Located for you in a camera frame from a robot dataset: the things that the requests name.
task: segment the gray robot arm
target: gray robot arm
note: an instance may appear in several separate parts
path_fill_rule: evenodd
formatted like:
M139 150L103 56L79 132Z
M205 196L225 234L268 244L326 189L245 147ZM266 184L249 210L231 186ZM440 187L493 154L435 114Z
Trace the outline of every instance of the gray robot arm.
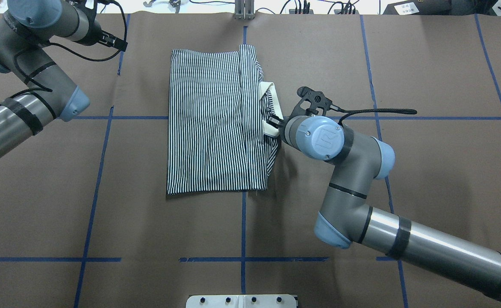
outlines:
M305 87L299 95L312 105L330 101ZM339 248L363 244L501 301L501 253L367 205L372 180L393 168L393 149L316 114L313 108L298 112L297 106L286 121L270 120L277 122L285 143L335 166L315 225L317 237Z
M29 89L0 103L0 158L57 117L70 121L89 106L89 98L43 51L51 37L125 50L126 42L102 31L94 19L96 6L95 0L93 13L85 1L73 6L64 0L8 0L0 20L0 73L13 72Z

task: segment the paper tag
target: paper tag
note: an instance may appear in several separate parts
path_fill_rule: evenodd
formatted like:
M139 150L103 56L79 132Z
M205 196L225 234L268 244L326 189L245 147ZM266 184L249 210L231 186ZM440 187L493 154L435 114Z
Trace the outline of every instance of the paper tag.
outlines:
M395 10L397 10L397 13L399 13L399 15L410 15L420 12L414 2L399 4L398 6L393 7L395 7Z

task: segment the folded clothing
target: folded clothing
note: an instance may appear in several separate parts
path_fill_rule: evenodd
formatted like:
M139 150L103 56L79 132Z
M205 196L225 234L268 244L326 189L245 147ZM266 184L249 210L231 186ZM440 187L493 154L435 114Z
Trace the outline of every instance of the folded clothing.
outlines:
M280 141L265 121L282 115L274 86L262 83L261 90L262 78L252 45L227 53L173 50L168 195L267 189Z

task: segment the striped shirt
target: striped shirt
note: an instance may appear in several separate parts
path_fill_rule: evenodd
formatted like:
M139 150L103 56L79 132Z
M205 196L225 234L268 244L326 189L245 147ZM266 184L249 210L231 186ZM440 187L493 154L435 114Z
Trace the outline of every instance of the striped shirt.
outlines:
M252 45L239 51L175 49L171 58L167 194L265 190L277 138L264 135L271 92Z

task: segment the white bracket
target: white bracket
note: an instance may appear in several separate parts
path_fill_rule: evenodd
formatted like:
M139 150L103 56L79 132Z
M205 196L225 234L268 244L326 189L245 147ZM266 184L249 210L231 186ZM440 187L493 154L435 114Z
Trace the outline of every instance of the white bracket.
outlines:
M235 19L254 19L254 0L235 0Z
M290 294L190 296L186 308L298 308L298 297Z

